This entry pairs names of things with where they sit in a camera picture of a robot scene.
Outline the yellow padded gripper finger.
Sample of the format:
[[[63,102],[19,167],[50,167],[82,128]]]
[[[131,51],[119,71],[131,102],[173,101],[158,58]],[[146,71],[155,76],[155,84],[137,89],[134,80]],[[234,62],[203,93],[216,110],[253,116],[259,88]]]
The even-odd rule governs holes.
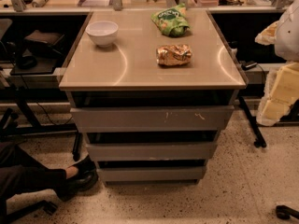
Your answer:
[[[299,99],[299,38],[297,23],[275,21],[255,37],[261,45],[273,45],[275,54],[286,63],[266,77],[264,96],[258,107],[257,122],[273,126],[288,115]]]

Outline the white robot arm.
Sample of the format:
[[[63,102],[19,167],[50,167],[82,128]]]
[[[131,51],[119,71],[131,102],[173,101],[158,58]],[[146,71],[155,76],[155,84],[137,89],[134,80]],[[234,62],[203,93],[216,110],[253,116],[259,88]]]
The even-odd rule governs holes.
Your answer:
[[[273,45],[275,54],[286,63],[266,77],[264,96],[259,104],[257,122],[273,126],[291,111],[299,100],[299,0],[256,37],[261,45]]]

